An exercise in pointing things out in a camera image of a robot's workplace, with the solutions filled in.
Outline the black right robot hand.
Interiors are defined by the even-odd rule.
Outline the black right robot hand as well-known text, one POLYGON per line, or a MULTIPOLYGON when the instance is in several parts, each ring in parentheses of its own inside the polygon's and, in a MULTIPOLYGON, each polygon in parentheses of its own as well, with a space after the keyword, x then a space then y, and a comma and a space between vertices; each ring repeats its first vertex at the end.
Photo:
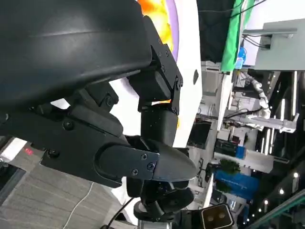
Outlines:
POLYGON ((127 193, 140 198, 133 213, 139 220, 171 222, 182 209, 194 200, 189 181, 161 182, 126 178, 127 193))

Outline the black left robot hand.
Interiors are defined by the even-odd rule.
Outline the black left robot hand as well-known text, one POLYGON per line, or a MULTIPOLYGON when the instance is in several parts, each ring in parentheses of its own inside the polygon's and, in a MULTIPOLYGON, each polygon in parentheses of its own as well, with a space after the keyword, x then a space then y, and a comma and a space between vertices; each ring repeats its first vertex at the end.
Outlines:
POLYGON ((0 3, 0 133, 45 150, 45 167, 108 187, 193 179, 194 163, 173 148, 182 86, 134 0, 0 3), (102 105, 123 77, 139 96, 140 135, 124 136, 102 105))

